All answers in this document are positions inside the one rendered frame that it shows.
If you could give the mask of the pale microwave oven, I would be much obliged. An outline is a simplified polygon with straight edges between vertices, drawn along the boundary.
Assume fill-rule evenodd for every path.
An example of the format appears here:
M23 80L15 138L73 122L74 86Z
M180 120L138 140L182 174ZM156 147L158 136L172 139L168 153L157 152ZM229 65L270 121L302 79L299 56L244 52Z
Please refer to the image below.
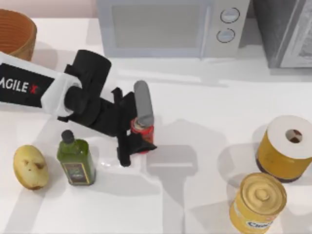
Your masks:
M96 0L105 55L231 58L250 0Z

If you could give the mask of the yellow potato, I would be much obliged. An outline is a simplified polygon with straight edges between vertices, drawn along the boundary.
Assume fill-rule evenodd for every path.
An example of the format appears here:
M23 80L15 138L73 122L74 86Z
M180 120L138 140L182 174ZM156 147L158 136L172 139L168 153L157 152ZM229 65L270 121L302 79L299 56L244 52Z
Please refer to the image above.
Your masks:
M46 160L33 145L22 145L15 151L13 169L19 183L28 190L39 190L49 181Z

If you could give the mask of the microwave oven door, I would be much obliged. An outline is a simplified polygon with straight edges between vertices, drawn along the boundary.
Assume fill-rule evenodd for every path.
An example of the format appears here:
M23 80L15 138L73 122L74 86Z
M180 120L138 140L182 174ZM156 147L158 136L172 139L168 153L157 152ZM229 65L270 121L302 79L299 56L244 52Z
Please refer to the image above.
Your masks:
M201 57L209 0L96 0L104 53Z

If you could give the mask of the green bottle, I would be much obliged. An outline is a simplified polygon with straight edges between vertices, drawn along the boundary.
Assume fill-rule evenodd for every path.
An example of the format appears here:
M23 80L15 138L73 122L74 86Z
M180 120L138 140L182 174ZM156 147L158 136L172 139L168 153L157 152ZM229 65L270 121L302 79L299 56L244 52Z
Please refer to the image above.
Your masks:
M96 169L86 140L77 139L67 129L61 133L57 159L72 186L90 186L96 180Z

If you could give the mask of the brown woven basket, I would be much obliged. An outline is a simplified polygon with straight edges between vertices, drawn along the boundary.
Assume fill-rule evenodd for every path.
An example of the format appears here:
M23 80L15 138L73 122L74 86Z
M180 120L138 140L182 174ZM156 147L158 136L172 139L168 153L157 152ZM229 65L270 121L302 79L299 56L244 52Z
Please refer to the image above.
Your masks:
M0 52L31 61L36 37L37 26L29 17L0 9Z

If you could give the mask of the red can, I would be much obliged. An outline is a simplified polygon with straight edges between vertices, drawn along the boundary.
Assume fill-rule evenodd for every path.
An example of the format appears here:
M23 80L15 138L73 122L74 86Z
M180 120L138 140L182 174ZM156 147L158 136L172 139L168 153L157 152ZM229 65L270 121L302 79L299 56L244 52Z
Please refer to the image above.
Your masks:
M153 125L149 127L143 126L139 124L138 119L135 118L131 121L130 127L131 127L130 136L142 136L144 140L154 144L154 126Z

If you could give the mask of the yellow can with gold lid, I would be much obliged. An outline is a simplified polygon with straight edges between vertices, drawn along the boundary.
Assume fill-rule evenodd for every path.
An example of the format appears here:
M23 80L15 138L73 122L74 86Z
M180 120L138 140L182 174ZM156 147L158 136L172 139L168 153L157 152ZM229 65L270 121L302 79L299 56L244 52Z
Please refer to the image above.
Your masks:
M265 173L243 178L230 205L230 220L241 234L265 234L287 203L283 184Z

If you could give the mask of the yellow and white paper roll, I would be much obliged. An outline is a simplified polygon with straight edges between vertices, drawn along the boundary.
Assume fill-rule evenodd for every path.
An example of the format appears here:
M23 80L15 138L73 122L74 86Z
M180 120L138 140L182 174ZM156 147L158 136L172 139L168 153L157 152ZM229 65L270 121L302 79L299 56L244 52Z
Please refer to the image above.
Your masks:
M283 183L298 180L312 163L312 123L292 115L274 118L258 146L256 163Z

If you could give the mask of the microwave knob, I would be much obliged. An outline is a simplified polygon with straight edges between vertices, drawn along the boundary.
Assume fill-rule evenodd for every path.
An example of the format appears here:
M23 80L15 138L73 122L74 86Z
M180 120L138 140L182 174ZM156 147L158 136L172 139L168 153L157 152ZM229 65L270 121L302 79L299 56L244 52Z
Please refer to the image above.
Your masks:
M225 9L220 14L220 19L223 23L229 24L236 22L240 17L240 11L235 8Z
M219 30L216 34L216 39L220 43L229 43L235 38L235 31L233 29L227 28L224 30Z

